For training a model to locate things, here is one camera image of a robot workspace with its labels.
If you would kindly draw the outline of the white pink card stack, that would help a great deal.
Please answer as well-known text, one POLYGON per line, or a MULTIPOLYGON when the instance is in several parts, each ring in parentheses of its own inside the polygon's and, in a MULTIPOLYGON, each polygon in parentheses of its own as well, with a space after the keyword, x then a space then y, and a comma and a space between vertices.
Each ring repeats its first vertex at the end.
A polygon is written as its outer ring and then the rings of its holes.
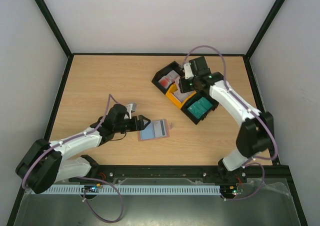
POLYGON ((189 91, 189 92, 182 93, 181 89, 179 87, 179 79, 177 78, 174 82, 177 87, 177 90, 173 93, 173 95, 180 103, 183 103, 189 96, 191 96, 193 93, 195 93, 195 91, 189 91))

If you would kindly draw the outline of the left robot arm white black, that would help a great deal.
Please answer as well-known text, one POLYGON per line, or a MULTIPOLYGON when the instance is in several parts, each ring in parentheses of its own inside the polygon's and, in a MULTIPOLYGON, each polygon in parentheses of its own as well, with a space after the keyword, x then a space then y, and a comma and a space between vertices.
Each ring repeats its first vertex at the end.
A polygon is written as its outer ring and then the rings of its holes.
POLYGON ((58 181, 88 175, 93 167, 92 162, 85 156, 72 157, 102 146, 111 141, 115 134, 143 131, 151 121, 143 115, 133 116, 135 106, 134 103, 116 103, 107 107, 97 122, 80 133, 54 141, 37 139, 15 170, 22 179, 22 188, 30 188, 40 194, 58 181))

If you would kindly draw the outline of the yellow plastic bin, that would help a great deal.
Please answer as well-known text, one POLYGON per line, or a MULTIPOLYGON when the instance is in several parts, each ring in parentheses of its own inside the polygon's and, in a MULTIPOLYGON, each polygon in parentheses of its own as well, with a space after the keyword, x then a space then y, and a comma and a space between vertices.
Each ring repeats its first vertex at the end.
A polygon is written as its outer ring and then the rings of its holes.
POLYGON ((179 109, 181 109, 186 102, 191 99, 196 94, 195 91, 187 92, 187 93, 181 93, 178 89, 177 85, 173 83, 165 93, 165 96, 173 102, 175 106, 177 106, 179 109))

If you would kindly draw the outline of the black bin with teal cards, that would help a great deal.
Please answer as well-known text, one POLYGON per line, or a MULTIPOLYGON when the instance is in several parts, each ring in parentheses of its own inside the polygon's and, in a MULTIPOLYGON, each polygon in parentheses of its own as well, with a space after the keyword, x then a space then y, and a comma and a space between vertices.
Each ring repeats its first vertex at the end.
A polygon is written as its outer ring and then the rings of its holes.
POLYGON ((213 112, 219 103, 203 91, 197 92, 188 99, 180 109, 195 125, 213 112))

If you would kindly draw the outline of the brown leather card holder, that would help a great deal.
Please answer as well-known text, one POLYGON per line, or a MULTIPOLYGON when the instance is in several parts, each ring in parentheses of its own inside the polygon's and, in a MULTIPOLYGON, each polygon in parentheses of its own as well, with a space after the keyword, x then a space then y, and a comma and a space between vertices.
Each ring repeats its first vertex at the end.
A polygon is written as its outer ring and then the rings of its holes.
POLYGON ((144 120, 145 128, 138 132, 138 141, 157 140, 170 136, 171 124, 166 119, 158 119, 147 122, 144 120))

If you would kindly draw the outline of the black bin with red cards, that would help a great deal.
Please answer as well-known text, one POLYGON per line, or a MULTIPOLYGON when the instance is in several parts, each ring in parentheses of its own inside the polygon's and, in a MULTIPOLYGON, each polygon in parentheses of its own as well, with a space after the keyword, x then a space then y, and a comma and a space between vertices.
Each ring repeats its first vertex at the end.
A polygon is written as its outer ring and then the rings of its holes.
POLYGON ((177 78, 184 75, 180 65, 173 61, 155 73, 151 82, 165 95, 177 78))

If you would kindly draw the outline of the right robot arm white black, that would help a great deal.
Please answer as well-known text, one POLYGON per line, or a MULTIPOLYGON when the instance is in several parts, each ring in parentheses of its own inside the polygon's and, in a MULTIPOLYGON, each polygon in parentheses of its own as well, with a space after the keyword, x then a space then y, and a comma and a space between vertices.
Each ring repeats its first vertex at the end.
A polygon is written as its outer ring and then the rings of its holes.
POLYGON ((206 93, 217 101, 236 121, 239 132, 235 149, 218 162, 218 177, 229 182, 239 168, 260 158, 260 153, 275 147, 274 120, 269 112, 261 112, 245 101, 229 84, 226 72, 212 73, 206 59, 201 56, 185 59, 181 64, 184 76, 179 81, 182 93, 206 93))

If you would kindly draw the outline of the white pink credit card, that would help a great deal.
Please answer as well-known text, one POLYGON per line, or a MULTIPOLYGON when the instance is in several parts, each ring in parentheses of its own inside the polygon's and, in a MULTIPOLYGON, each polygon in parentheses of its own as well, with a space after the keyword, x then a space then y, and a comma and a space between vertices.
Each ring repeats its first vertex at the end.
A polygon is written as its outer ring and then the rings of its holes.
POLYGON ((163 138, 168 135, 166 121, 164 119, 155 120, 152 124, 155 138, 163 138))

